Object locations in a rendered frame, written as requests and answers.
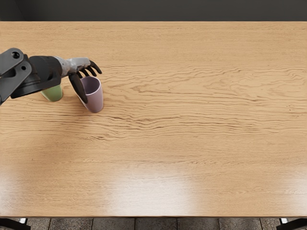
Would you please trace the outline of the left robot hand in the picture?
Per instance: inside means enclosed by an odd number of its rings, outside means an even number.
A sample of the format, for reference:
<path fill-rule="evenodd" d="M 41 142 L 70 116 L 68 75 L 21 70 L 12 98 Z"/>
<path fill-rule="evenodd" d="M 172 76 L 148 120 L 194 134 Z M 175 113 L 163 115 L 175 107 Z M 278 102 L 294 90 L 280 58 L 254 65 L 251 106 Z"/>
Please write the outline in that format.
<path fill-rule="evenodd" d="M 81 82 L 81 79 L 83 78 L 81 73 L 83 73 L 86 77 L 90 76 L 89 73 L 96 77 L 97 73 L 102 74 L 101 69 L 87 57 L 74 57 L 69 59 L 63 59 L 57 56 L 54 57 L 59 61 L 61 65 L 61 77 L 64 78 L 68 76 L 76 94 L 79 96 L 83 103 L 87 104 L 88 99 Z"/>

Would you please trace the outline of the green cup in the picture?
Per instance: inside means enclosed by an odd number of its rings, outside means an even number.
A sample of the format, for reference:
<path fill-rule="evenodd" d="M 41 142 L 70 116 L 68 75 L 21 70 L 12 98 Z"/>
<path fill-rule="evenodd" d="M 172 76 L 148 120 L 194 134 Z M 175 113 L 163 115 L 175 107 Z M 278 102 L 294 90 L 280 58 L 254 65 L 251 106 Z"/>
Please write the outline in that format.
<path fill-rule="evenodd" d="M 40 92 L 48 101 L 56 102 L 63 97 L 63 91 L 61 85 L 57 85 Z"/>

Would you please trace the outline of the lilac cup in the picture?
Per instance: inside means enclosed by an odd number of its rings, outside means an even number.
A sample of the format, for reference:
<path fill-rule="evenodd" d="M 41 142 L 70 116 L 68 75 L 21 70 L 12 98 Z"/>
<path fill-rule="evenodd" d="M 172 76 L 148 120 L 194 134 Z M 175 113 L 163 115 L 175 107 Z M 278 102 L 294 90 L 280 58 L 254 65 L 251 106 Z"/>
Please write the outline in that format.
<path fill-rule="evenodd" d="M 103 109 L 103 90 L 101 81 L 97 77 L 87 76 L 81 79 L 85 95 L 88 103 L 84 103 L 81 98 L 81 103 L 91 113 L 97 113 Z"/>

